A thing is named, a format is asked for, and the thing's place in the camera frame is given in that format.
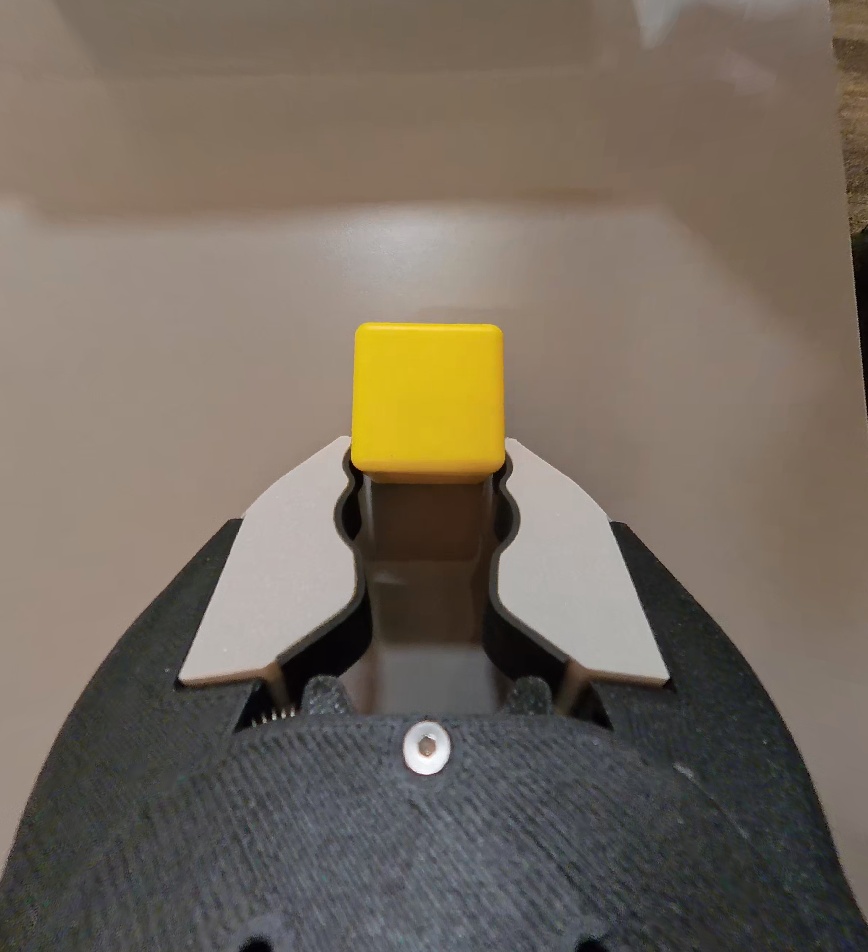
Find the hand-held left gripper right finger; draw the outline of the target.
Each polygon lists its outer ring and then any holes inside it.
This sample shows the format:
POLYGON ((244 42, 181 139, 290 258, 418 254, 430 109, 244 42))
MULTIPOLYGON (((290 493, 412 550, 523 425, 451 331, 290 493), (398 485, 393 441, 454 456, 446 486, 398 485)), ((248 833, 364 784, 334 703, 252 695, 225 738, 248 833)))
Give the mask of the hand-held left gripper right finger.
POLYGON ((671 673, 609 517, 516 439, 492 481, 483 646, 510 681, 546 684, 569 715, 595 684, 662 690, 671 673))

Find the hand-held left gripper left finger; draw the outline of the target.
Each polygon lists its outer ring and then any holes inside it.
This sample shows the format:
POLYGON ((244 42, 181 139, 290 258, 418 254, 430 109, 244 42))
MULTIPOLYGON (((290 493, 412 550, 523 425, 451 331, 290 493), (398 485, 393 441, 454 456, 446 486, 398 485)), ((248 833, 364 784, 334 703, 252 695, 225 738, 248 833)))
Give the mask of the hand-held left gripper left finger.
POLYGON ((363 475, 339 437, 243 515, 179 671, 188 687, 262 682, 283 707, 367 651, 371 609, 356 548, 363 475))

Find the yellow cube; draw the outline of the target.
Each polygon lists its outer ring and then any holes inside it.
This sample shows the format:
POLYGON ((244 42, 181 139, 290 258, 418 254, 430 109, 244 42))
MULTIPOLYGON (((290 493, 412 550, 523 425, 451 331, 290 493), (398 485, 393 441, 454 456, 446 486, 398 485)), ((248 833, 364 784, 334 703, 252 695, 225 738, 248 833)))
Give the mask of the yellow cube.
POLYGON ((484 482, 504 464, 503 334, 383 324, 355 334, 352 465, 376 482, 484 482))

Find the grey desk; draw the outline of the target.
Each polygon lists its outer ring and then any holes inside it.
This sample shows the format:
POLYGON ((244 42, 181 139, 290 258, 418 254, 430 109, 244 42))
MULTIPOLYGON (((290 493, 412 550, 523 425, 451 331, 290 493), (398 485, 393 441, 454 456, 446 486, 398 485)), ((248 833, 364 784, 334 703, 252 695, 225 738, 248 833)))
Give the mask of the grey desk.
POLYGON ((0 2, 0 874, 83 686, 349 432, 366 322, 502 328, 507 431, 793 732, 868 920, 868 427, 829 2, 0 2))

